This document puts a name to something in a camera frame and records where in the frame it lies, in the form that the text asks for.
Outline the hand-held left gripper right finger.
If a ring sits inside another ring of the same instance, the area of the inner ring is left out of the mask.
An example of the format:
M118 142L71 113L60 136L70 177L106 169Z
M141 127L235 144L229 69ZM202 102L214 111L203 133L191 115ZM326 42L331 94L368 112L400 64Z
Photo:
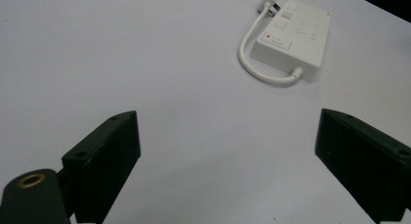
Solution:
M411 148L344 112L321 110L315 154L376 223L411 210Z

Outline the white power plug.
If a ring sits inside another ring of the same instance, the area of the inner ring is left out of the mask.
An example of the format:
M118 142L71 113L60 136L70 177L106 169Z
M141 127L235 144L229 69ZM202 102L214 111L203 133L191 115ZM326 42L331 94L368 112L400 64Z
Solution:
M277 1L278 0L262 0L258 5L258 12L260 14L270 13L274 16L280 10Z

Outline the white power strip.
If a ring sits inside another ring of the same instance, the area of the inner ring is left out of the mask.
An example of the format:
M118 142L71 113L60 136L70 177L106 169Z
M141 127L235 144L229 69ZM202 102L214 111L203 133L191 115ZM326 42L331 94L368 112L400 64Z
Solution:
M255 40L250 56L291 74L303 69L302 78L315 81L321 72L332 14L288 0Z

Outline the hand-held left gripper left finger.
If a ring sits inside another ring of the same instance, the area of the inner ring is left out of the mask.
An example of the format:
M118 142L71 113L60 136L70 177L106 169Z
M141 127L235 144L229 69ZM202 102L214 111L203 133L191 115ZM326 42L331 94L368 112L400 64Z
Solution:
M137 113L129 111L108 118L62 157L77 222L104 222L140 156Z

